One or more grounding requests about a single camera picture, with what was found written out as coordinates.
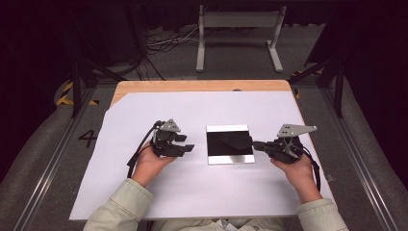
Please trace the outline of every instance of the human hand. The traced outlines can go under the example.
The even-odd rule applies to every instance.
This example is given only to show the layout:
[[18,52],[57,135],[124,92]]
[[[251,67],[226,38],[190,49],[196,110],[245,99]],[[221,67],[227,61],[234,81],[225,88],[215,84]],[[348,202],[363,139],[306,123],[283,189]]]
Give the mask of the human hand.
[[150,141],[144,144],[141,148],[141,154],[139,155],[136,163],[136,169],[133,173],[132,179],[138,182],[141,186],[146,187],[162,169],[173,162],[176,157],[158,157],[153,152],[153,147],[150,145]]
[[293,185],[299,195],[300,203],[322,198],[313,178],[312,163],[306,155],[302,155],[300,160],[293,164],[285,164],[274,159],[270,159],[270,161],[285,172],[289,183]]

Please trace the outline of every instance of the sleeve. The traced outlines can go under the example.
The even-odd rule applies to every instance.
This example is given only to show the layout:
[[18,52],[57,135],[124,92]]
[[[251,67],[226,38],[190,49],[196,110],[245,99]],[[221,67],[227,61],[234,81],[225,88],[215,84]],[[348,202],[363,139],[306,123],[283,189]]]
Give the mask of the sleeve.
[[137,230],[153,195],[132,179],[126,179],[109,201],[88,219],[84,230]]
[[329,198],[315,200],[299,206],[297,214],[305,231],[346,231],[337,206]]

